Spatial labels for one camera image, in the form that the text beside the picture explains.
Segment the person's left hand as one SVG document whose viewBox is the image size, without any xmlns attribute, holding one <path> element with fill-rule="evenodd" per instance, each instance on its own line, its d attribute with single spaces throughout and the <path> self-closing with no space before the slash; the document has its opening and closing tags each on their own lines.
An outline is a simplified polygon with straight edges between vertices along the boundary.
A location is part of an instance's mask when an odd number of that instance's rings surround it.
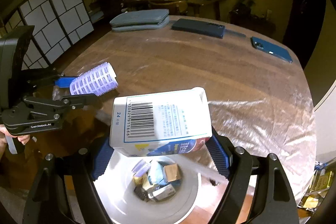
<svg viewBox="0 0 336 224">
<path fill-rule="evenodd" d="M 27 142 L 30 140 L 30 135 L 20 135 L 20 136 L 11 135 L 3 124 L 0 125 L 0 131 L 1 131 L 1 145 L 7 144 L 6 140 L 7 136 L 17 138 L 23 145 L 26 145 Z"/>
</svg>

